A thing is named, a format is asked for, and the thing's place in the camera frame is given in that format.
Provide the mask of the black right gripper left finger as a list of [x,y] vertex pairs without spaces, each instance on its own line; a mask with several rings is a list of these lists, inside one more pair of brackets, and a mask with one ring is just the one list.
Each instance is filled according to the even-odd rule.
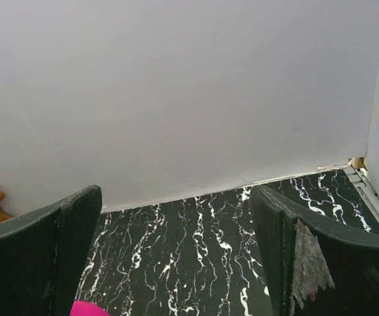
[[0,223],[0,315],[69,315],[102,207],[89,186]]

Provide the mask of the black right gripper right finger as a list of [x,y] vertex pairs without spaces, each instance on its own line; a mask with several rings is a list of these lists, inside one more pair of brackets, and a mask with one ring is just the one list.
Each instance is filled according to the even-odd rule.
[[265,185],[250,210],[275,315],[379,315],[379,235],[320,215]]

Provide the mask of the pink wine glass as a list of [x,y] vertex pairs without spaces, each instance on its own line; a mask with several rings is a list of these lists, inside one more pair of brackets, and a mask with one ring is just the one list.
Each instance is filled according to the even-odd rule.
[[76,300],[72,305],[70,316],[110,316],[110,314],[94,303]]

